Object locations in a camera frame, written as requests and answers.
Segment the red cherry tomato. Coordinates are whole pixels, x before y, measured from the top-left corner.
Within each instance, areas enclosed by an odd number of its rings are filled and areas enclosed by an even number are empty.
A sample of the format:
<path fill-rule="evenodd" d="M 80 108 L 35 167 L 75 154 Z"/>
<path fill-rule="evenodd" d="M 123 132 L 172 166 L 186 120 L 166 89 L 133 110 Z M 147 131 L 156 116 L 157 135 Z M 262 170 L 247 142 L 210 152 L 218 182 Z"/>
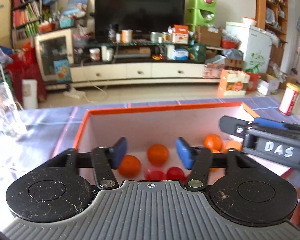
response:
<path fill-rule="evenodd" d="M 166 172 L 167 180 L 179 180 L 184 182 L 186 179 L 184 171 L 179 167 L 170 167 Z"/>

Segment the red white can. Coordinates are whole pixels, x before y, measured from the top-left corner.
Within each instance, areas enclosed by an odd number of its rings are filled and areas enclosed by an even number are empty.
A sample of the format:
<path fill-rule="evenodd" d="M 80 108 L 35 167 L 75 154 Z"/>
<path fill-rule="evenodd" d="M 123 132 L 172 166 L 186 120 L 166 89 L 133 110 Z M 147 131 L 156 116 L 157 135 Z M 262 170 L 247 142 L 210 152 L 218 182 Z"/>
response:
<path fill-rule="evenodd" d="M 291 115 L 295 102 L 300 93 L 300 88 L 288 82 L 286 84 L 286 90 L 283 94 L 283 98 L 279 105 L 279 111 L 284 115 Z"/>

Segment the white open cardboard box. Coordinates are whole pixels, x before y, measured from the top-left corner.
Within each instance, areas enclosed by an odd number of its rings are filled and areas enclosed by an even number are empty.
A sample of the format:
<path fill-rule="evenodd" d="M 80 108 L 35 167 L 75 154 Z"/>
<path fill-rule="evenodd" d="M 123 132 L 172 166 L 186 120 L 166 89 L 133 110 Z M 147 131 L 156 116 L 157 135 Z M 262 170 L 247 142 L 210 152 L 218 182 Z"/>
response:
<path fill-rule="evenodd" d="M 279 86 L 280 82 L 277 78 L 267 73 L 261 73 L 256 90 L 264 96 L 269 96 L 277 93 Z"/>

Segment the orange mandarin far right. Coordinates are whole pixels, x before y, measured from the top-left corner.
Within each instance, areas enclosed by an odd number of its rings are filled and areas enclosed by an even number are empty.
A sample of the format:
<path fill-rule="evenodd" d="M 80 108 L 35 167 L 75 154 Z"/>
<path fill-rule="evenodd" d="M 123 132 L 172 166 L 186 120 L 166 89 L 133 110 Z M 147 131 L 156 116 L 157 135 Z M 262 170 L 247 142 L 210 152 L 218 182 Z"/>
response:
<path fill-rule="evenodd" d="M 237 150 L 237 151 L 241 151 L 242 149 L 242 143 L 235 141 L 235 140 L 229 140 L 228 142 L 225 143 L 224 148 L 223 148 L 223 152 L 227 153 L 228 150 Z"/>

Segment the blue plaid tablecloth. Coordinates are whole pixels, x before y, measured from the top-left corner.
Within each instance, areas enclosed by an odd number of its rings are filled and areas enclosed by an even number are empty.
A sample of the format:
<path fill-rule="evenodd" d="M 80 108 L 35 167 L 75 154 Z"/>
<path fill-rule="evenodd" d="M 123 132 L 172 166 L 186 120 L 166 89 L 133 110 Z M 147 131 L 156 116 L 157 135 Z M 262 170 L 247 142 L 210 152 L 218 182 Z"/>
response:
<path fill-rule="evenodd" d="M 236 102 L 246 103 L 260 113 L 262 118 L 300 125 L 300 117 L 279 112 L 279 102 L 274 97 L 237 98 Z M 0 230 L 4 230 L 14 219 L 5 198 L 7 188 L 27 172 L 72 148 L 87 110 L 201 103 L 208 103 L 208 100 L 118 103 L 22 111 L 20 117 L 27 132 L 19 140 L 6 136 L 0 129 Z"/>

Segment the orange mandarin left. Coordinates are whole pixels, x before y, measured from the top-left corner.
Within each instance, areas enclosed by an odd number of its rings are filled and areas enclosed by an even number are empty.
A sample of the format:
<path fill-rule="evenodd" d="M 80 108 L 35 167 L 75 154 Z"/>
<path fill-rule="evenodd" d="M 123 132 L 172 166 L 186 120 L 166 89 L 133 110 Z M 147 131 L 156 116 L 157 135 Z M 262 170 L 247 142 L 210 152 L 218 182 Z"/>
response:
<path fill-rule="evenodd" d="M 133 155 L 125 155 L 117 170 L 124 178 L 134 178 L 141 171 L 141 162 Z"/>

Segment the white chest freezer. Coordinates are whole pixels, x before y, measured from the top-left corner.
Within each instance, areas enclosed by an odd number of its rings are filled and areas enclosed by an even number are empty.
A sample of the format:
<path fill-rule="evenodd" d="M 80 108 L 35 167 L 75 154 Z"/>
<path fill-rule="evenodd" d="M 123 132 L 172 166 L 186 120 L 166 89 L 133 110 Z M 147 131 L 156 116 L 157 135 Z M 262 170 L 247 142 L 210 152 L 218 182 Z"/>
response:
<path fill-rule="evenodd" d="M 249 73 L 266 73 L 270 60 L 273 35 L 258 27 L 226 22 L 225 30 L 239 40 L 243 52 L 243 69 Z"/>

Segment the red tomato in box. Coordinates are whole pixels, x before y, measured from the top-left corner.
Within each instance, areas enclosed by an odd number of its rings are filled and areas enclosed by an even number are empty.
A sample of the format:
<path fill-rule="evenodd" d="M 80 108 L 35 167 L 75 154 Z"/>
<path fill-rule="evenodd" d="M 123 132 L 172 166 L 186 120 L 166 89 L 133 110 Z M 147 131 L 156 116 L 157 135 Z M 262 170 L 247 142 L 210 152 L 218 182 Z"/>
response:
<path fill-rule="evenodd" d="M 165 181 L 166 174 L 160 170 L 149 171 L 145 174 L 145 180 L 149 181 Z"/>

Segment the orange mandarin middle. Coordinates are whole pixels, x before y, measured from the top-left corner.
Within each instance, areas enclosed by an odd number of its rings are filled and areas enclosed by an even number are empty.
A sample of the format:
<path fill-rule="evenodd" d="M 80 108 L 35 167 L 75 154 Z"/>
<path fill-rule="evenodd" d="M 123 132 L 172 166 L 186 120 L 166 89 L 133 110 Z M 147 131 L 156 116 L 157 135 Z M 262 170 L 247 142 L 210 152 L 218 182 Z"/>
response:
<path fill-rule="evenodd" d="M 147 158 L 154 166 L 164 165 L 170 157 L 168 148 L 162 144 L 154 144 L 147 150 Z"/>

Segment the white power strip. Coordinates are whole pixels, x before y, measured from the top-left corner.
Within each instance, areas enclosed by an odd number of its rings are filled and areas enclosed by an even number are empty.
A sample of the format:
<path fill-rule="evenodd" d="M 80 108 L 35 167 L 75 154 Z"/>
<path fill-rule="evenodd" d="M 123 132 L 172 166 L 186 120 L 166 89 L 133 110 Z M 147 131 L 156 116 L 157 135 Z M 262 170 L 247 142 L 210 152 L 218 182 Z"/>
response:
<path fill-rule="evenodd" d="M 71 87 L 69 90 L 64 91 L 63 95 L 69 98 L 81 100 L 85 98 L 86 93 L 84 91 L 76 90 L 75 88 Z"/>

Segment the orange white storage box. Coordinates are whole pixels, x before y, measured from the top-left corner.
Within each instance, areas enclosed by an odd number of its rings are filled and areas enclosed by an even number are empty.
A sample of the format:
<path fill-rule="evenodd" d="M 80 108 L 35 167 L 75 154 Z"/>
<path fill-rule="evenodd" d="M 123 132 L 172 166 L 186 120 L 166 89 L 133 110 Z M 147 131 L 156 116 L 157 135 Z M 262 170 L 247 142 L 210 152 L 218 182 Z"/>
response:
<path fill-rule="evenodd" d="M 166 146 L 169 159 L 159 168 L 167 172 L 178 167 L 189 174 L 178 157 L 175 141 L 183 137 L 191 146 L 203 145 L 207 135 L 217 134 L 224 142 L 234 140 L 232 135 L 220 131 L 218 123 L 228 115 L 253 121 L 261 114 L 243 102 L 215 102 L 170 106 L 145 106 L 117 109 L 89 109 L 76 134 L 73 147 L 80 153 L 96 147 L 110 147 L 121 137 L 127 139 L 127 153 L 141 162 L 136 180 L 156 170 L 147 158 L 147 150 L 154 144 Z"/>

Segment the brown wooden shelf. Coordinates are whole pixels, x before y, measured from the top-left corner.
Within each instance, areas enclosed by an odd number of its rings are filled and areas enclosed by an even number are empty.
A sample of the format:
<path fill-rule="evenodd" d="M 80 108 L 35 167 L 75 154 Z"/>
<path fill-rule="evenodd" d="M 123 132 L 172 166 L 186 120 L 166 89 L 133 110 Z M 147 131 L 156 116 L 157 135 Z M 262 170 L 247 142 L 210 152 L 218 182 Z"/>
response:
<path fill-rule="evenodd" d="M 281 65 L 288 30 L 288 0 L 256 0 L 256 26 L 271 32 L 279 44 L 271 48 L 270 60 Z"/>

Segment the white tv cabinet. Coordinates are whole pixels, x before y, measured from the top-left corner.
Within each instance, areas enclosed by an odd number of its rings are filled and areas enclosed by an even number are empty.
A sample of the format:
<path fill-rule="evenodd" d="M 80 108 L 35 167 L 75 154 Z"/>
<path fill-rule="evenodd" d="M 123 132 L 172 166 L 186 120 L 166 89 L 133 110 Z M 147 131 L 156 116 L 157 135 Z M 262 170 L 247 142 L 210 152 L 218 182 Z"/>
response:
<path fill-rule="evenodd" d="M 90 42 L 79 63 L 70 66 L 74 87 L 150 83 L 218 83 L 221 68 L 207 72 L 194 56 L 202 45 L 171 42 Z"/>

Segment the black flat television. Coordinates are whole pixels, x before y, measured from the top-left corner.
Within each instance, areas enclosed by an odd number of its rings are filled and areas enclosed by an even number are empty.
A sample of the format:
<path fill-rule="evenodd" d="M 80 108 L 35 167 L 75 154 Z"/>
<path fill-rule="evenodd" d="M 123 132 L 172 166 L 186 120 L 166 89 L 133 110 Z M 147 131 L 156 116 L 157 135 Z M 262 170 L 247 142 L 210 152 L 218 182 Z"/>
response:
<path fill-rule="evenodd" d="M 110 28 L 148 35 L 184 22 L 185 0 L 95 0 L 95 37 L 105 39 Z"/>

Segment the dark bookshelf with books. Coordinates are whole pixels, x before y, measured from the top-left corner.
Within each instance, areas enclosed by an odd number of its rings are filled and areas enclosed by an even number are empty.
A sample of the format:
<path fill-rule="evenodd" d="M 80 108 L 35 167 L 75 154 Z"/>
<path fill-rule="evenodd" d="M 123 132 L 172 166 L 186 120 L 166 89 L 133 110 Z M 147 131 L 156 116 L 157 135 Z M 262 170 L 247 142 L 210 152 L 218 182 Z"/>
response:
<path fill-rule="evenodd" d="M 42 0 L 11 0 L 11 44 L 19 48 L 39 34 Z"/>

